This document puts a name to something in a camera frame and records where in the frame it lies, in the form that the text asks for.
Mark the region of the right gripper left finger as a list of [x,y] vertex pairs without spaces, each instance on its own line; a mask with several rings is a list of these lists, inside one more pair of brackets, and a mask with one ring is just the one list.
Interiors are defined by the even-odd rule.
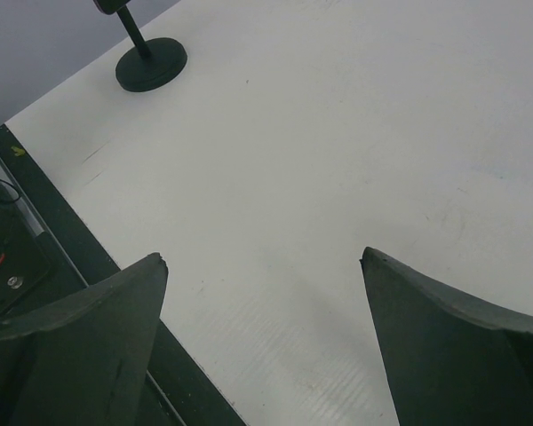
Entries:
[[152,253],[0,322],[0,425],[133,425],[166,290]]

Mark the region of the black phone stand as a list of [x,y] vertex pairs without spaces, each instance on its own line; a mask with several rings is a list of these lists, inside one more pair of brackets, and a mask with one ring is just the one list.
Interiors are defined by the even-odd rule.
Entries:
[[129,92],[152,91],[176,78],[187,64],[187,51],[177,40],[160,37],[145,40],[127,6],[116,14],[134,46],[118,61],[115,77]]

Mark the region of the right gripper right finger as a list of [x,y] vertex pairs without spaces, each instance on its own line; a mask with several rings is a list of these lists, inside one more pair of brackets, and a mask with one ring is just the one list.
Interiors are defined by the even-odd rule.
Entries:
[[374,248],[361,268],[401,425],[533,425],[533,316]]

